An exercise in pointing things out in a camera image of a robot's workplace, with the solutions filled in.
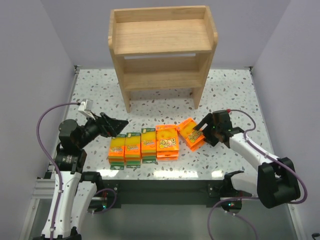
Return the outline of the orange Scrub Daddy box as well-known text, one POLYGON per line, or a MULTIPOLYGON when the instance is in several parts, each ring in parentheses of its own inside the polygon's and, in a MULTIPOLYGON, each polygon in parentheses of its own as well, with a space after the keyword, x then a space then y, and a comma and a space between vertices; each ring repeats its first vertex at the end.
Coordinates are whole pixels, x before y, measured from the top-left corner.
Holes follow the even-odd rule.
POLYGON ((176 161, 179 158, 178 151, 157 151, 156 158, 159 161, 176 161))
POLYGON ((205 137, 201 130, 194 130, 197 123, 189 117, 177 126, 178 133, 191 151, 196 151, 205 144, 205 137))
POLYGON ((158 158, 177 158, 179 156, 179 137, 175 124, 157 125, 156 155, 158 158))

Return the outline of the Sponge Daddy sponge pack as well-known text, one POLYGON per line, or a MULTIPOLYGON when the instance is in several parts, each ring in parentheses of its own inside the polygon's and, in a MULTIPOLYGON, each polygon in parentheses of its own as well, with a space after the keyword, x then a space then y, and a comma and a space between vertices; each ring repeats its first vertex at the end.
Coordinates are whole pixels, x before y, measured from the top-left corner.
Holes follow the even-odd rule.
POLYGON ((141 133, 128 132, 126 134, 124 158, 127 168, 139 168, 141 166, 141 133))
POLYGON ((125 167, 126 135, 119 134, 112 137, 108 151, 108 162, 112 170, 123 170, 125 167))
POLYGON ((157 146, 156 146, 156 129, 142 128, 141 129, 141 157, 142 163, 149 164, 157 161, 157 146))

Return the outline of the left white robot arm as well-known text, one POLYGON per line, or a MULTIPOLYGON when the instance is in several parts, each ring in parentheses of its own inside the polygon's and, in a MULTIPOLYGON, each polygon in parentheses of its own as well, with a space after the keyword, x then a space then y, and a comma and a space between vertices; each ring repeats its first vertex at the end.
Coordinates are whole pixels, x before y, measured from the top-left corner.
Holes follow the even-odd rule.
POLYGON ((104 191, 97 171, 83 171, 87 158, 85 146, 95 138, 116 137, 128 125, 127 120, 105 113, 90 114, 84 125, 74 119, 63 121, 56 147, 54 192, 49 214, 39 240, 80 240, 81 225, 95 194, 104 191))

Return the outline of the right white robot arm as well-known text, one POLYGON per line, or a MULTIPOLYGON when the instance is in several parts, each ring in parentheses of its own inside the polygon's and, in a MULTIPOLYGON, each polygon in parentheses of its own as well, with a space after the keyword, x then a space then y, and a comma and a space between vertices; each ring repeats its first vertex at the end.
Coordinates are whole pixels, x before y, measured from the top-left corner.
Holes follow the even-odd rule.
POLYGON ((208 113, 193 130, 201 132, 206 143, 224 144, 242 156, 257 172, 250 179, 237 170, 223 177, 220 193, 227 195, 246 192, 258 197, 268 209, 282 204, 299 204, 307 196, 305 185, 296 174, 294 163, 288 157, 280 158, 252 141, 249 130, 235 127, 230 118, 231 109, 208 113))

